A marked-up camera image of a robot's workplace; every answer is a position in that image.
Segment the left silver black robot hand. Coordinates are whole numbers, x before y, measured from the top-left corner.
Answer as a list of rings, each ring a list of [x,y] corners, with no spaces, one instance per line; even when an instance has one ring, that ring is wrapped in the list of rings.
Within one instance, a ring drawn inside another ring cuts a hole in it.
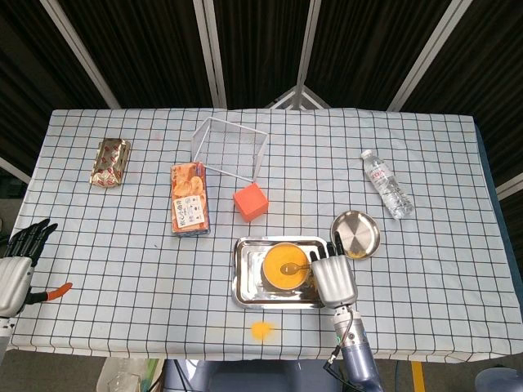
[[[26,305],[58,299],[73,287],[72,283],[67,282],[53,291],[32,292],[34,269],[57,226],[47,218],[22,229],[7,242],[1,258],[2,319],[15,317]]]

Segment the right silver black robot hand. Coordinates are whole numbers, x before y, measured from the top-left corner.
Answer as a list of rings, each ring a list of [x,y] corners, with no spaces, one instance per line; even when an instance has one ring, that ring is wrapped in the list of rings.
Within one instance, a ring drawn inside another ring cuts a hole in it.
[[[353,305],[358,291],[350,259],[345,253],[340,234],[334,232],[334,243],[310,251],[311,272],[321,302],[330,309]]]

